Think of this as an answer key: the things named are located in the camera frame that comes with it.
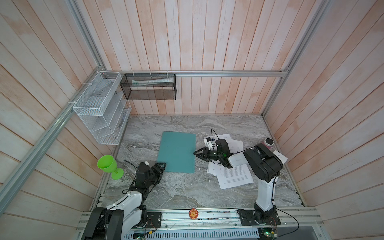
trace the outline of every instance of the green folder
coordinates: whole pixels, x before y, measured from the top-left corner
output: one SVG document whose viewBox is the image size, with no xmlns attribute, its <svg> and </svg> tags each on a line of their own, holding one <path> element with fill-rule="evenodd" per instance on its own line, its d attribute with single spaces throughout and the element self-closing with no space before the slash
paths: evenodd
<svg viewBox="0 0 384 240">
<path fill-rule="evenodd" d="M 167 172 L 195 172 L 196 134 L 163 132 L 157 162 L 166 162 Z"/>
</svg>

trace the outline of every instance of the black wire mesh basket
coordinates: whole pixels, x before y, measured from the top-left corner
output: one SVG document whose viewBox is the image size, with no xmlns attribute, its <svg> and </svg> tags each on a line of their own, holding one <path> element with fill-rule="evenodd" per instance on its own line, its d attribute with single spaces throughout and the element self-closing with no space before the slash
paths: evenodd
<svg viewBox="0 0 384 240">
<path fill-rule="evenodd" d="M 176 100 L 175 74 L 130 74 L 120 86 L 127 100 Z"/>
</svg>

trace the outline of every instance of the wooden wall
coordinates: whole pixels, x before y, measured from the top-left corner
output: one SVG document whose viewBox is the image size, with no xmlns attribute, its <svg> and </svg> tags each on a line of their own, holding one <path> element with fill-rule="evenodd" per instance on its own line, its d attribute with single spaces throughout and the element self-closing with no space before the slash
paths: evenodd
<svg viewBox="0 0 384 240">
<path fill-rule="evenodd" d="M 108 70 L 280 70 L 319 0 L 77 0 Z M 278 78 L 178 78 L 132 114 L 261 113 Z"/>
<path fill-rule="evenodd" d="M 383 239 L 384 1 L 339 0 L 266 116 L 333 239 Z"/>
<path fill-rule="evenodd" d="M 65 1 L 1 0 L 0 32 L 2 185 L 97 64 Z M 70 239 L 110 151 L 73 116 L 0 217 L 0 238 Z"/>
</svg>

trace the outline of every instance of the robotic arm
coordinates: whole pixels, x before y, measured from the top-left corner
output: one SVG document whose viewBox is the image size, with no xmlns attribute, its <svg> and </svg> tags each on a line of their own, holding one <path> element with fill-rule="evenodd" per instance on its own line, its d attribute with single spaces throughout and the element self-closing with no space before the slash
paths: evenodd
<svg viewBox="0 0 384 240">
<path fill-rule="evenodd" d="M 141 162 L 127 193 L 115 203 L 104 208 L 97 207 L 92 211 L 81 240 L 120 240 L 121 234 L 134 226 L 145 227 L 149 219 L 147 207 L 143 202 L 160 182 L 166 165 L 155 163 L 149 167 L 148 162 Z"/>
<path fill-rule="evenodd" d="M 205 142 L 209 143 L 208 147 L 194 152 L 198 158 L 205 161 L 219 160 L 227 168 L 248 163 L 259 178 L 255 210 L 239 209 L 237 211 L 242 217 L 242 225 L 269 223 L 269 218 L 277 215 L 276 207 L 273 204 L 275 184 L 287 158 L 278 151 L 272 153 L 264 144 L 257 144 L 242 152 L 231 154 L 225 139 L 216 141 L 217 150 L 214 150 L 214 144 L 210 138 L 205 139 Z"/>
</svg>

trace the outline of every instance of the marble tabletop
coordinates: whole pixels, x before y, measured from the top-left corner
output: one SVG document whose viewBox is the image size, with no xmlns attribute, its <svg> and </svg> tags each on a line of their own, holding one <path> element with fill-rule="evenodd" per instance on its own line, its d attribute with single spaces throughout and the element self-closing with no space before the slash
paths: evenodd
<svg viewBox="0 0 384 240">
<path fill-rule="evenodd" d="M 135 166 L 143 161 L 148 161 L 150 166 L 156 162 L 162 132 L 194 133 L 196 149 L 199 149 L 204 147 L 203 137 L 211 135 L 211 128 L 218 135 L 229 133 L 232 139 L 243 141 L 244 148 L 261 143 L 269 136 L 262 117 L 256 114 L 131 116 L 116 158 L 124 175 L 119 180 L 109 180 L 103 206 L 121 198 L 121 191 L 127 189 L 134 178 L 135 169 L 124 160 Z M 144 204 L 148 209 L 254 207 L 258 179 L 249 166 L 254 183 L 223 190 L 217 178 L 207 173 L 207 167 L 208 162 L 196 158 L 193 174 L 164 172 Z M 277 206 L 301 205 L 285 168 L 276 184 L 275 202 Z"/>
</svg>

